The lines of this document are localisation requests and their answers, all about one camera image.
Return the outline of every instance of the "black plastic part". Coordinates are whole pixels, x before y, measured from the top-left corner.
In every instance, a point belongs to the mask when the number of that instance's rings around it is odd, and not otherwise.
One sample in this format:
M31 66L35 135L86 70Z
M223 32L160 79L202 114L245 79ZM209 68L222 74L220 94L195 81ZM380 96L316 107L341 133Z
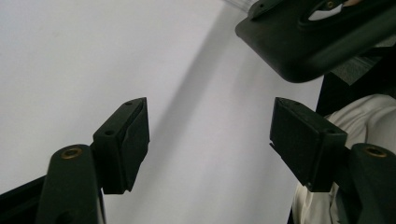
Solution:
M382 147L356 144L349 167L361 198L358 223L396 223L396 156Z
M58 150L49 163L35 223L104 223L101 194L90 148Z
M332 187L347 134L298 102L276 98L270 139L274 150L312 192Z
M351 197L348 193L339 189L335 196L338 208L338 223L356 224L361 215L361 201L359 198Z
M44 180L42 176L0 195L0 223L34 223Z
M396 1L362 1L321 21L304 21L312 0L284 0L255 20L246 18L236 34L280 76L306 82L330 72L396 30Z
M146 98L126 102L96 131L92 150L104 194L132 189L148 144Z

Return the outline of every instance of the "white wall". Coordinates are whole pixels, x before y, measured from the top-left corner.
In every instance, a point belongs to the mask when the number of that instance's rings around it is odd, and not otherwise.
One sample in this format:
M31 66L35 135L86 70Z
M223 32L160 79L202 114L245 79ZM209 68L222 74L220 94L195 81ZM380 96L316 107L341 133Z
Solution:
M286 223L296 179L269 147L276 96L315 108L321 80L282 80L222 1L2 1L0 193L90 144L148 97L149 152L108 223Z

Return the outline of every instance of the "bolt hole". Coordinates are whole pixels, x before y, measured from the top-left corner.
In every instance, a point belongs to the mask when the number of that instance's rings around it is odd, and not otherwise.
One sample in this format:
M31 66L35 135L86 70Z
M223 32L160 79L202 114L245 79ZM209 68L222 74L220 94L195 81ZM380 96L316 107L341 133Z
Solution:
M328 8L333 8L334 7L334 2L332 2L332 1L327 2L327 7Z
M114 131L106 131L105 132L105 135L113 135L114 134Z
M61 157L65 160L68 160L68 159L73 159L73 158L81 155L81 153L82 153L81 148L73 147L73 148L69 148L69 149L65 150L62 153Z
M387 153L383 152L382 150L378 149L378 148L373 148L373 147L367 147L366 152L371 155L371 156L375 156L375 157L387 157Z

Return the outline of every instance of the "brass insert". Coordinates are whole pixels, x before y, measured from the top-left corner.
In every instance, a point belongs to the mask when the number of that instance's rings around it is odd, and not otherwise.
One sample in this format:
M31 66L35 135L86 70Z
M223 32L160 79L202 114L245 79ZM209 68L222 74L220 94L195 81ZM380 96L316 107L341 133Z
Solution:
M384 158L387 157L387 153L384 152L383 150L379 149L379 148L375 148L375 147L366 147L364 149L366 151L367 154L369 154L370 156L374 156L374 157L380 157L380 158Z
M69 160L69 159L73 159L75 157L78 157L81 154L82 154L82 149L81 148L72 147L72 148L69 148L69 149L65 150L62 153L61 157L62 157L62 159Z

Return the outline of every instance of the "white fabric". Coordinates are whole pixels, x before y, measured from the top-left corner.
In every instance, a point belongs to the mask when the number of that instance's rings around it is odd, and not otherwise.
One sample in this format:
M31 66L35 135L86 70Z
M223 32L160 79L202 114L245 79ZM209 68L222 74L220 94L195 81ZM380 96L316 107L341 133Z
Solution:
M396 100L387 95L371 95L334 112L327 119L348 133L346 147L369 143L396 153ZM312 193L299 184L292 205L296 224L338 222L333 184L329 193Z

